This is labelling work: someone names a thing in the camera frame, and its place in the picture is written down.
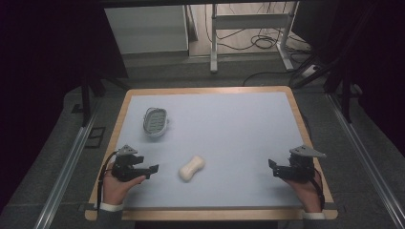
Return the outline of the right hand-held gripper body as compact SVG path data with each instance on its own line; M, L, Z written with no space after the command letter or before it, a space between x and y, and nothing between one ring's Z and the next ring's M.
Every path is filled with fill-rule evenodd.
M297 182L308 182L314 177L314 163L316 157L326 157L324 153L316 151L307 145L289 150L289 166L280 170L281 178Z

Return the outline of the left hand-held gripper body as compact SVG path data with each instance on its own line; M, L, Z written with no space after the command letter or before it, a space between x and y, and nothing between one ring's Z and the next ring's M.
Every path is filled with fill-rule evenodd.
M116 159L112 168L112 175L122 182L141 177L140 170L131 164L131 155L137 155L138 151L129 145L124 145L116 153Z

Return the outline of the person's left hand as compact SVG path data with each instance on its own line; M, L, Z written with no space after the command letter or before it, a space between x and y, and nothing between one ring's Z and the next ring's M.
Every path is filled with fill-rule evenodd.
M136 177L127 182L122 182L112 175L113 164L109 163L104 173L102 202L110 205L123 203L127 193L136 185L141 184L146 176Z

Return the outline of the person's right hand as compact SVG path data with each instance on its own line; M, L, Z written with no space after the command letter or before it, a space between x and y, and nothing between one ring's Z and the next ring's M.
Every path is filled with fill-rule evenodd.
M318 197L315 186L308 181L307 183L299 183L292 180L286 180L287 183L295 192L298 199L301 201L306 213L321 213L321 200Z

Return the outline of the white bar of soap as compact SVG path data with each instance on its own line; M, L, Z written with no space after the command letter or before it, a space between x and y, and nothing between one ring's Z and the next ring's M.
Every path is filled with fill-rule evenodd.
M188 182L204 165L205 160L201 156L193 156L179 169L179 176L183 181Z

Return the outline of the white oval soap dish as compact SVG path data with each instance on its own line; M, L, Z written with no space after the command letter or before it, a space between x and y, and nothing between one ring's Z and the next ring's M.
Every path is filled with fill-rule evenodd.
M168 124L168 114L162 108L149 108L143 119L143 131L151 137L162 136Z

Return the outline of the pale blue table mat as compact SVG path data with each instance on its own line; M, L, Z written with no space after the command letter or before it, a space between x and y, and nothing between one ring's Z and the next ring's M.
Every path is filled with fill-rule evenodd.
M143 131L149 108L167 111L159 137ZM124 205L132 209L292 207L299 200L272 174L270 159L288 162L302 145L284 93L134 95L117 146L129 145L157 173L134 187ZM179 169L193 156L205 165L188 182Z

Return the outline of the black metal stand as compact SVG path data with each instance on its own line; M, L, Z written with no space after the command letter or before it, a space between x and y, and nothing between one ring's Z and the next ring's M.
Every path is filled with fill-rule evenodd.
M323 90L326 94L334 93L338 86L341 86L341 114L344 118L351 123L351 116L350 116L350 99L352 96L351 93L351 77L348 73L348 64L349 64L349 55L352 52L352 49L355 45L355 40L350 39L342 48L341 52L337 55L337 57L330 62L330 64L326 65L323 69L316 71L315 73L311 74L307 78L293 83L291 85L292 89L300 89L310 82L314 81L315 79L325 75L326 73L329 74L326 82L323 85Z
M90 92L93 92L95 97L102 97L106 94L106 88L102 84L102 80L107 80L124 91L129 91L131 89L129 85L125 84L119 79L104 73L84 74L81 77L81 85L80 85L81 101L82 101L81 112L83 113L83 120L81 124L82 127L88 126L90 123L90 119L92 117Z

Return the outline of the white power strip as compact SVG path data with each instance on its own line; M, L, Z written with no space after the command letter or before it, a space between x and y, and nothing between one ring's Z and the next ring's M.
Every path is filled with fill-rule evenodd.
M307 67L307 68L301 73L301 75L302 75L304 78L307 78L307 77L313 75L314 73L316 73L317 71L319 71L320 69L321 69L321 67L318 66L318 65L310 65L309 67Z

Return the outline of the white cabinet panel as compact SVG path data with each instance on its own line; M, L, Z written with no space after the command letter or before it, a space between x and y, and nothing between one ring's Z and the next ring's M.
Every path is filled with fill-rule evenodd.
M188 50L184 6L104 11L121 54Z

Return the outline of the black floor bracket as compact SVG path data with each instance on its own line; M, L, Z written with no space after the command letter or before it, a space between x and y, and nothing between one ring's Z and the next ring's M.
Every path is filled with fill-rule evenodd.
M94 127L91 129L89 133L85 148L86 149L97 149L101 146L101 143L104 138L106 128L105 127Z

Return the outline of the aluminium floor rail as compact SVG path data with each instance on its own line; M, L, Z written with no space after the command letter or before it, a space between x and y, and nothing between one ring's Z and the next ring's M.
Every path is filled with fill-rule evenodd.
M61 168L57 180L41 210L41 213L39 214L33 229L50 229L59 204L63 199L74 173L75 166L82 154L85 142L87 141L87 138L94 126L101 102L101 99L96 100L95 104L91 108L92 113L90 114L89 120L84 126L79 128L73 146L68 153L67 159Z
M354 148L366 174L370 178L375 191L378 193L384 207L393 220L395 228L405 229L405 210L400 206L399 200L392 188L377 169L369 151L366 149L354 126L343 116L338 99L330 94L327 94L326 98L330 102L340 125Z

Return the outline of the white metal desk frame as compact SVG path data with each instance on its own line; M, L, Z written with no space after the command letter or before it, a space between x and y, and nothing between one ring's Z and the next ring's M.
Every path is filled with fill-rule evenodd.
M295 1L289 12L286 13L257 13L257 14L218 14L217 5L212 5L211 12L211 50L210 71L218 71L218 43L217 31L242 30L242 29L282 29L281 40L276 43L276 48L282 58L287 71L293 70L293 65L288 57L286 45L292 27L298 2Z

